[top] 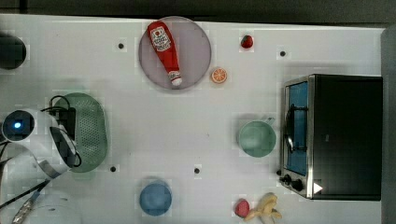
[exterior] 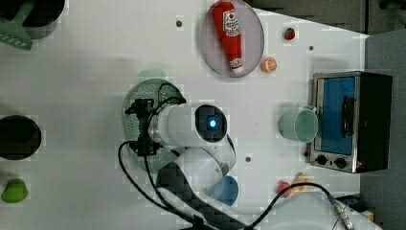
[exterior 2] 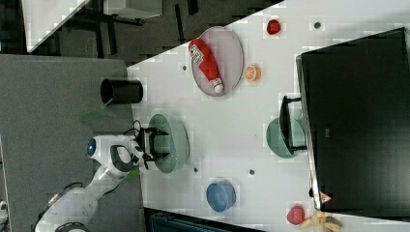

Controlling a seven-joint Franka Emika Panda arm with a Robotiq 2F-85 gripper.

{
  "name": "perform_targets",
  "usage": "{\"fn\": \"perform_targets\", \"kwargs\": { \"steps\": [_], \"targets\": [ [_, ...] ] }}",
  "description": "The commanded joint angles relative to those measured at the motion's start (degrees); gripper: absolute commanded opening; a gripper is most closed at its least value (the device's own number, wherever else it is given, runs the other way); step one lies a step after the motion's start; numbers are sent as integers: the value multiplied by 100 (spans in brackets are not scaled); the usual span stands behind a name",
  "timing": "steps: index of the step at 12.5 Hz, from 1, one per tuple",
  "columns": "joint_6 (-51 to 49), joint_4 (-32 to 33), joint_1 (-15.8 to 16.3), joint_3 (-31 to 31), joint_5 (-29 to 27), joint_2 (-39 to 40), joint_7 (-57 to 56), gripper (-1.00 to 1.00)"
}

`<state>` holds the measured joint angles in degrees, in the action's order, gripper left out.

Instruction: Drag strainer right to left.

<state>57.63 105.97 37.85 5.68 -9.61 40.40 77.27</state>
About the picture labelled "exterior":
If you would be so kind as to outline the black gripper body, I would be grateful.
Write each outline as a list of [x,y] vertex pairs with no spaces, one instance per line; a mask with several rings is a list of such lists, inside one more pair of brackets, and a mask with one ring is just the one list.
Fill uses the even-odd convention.
[[139,157],[156,155],[160,147],[159,144],[151,139],[148,132],[150,121],[155,113],[153,105],[153,99],[136,99],[134,103],[124,111],[126,115],[135,114],[139,121],[139,136],[136,141],[131,141],[129,144],[130,148]]

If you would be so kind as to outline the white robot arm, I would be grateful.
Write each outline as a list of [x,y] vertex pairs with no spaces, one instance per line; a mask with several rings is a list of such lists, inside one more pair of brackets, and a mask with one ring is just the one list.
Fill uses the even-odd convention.
[[193,230],[241,230],[246,220],[231,200],[213,197],[236,163],[237,153],[220,108],[169,97],[134,100],[123,118],[136,135],[126,143],[141,161],[158,204]]

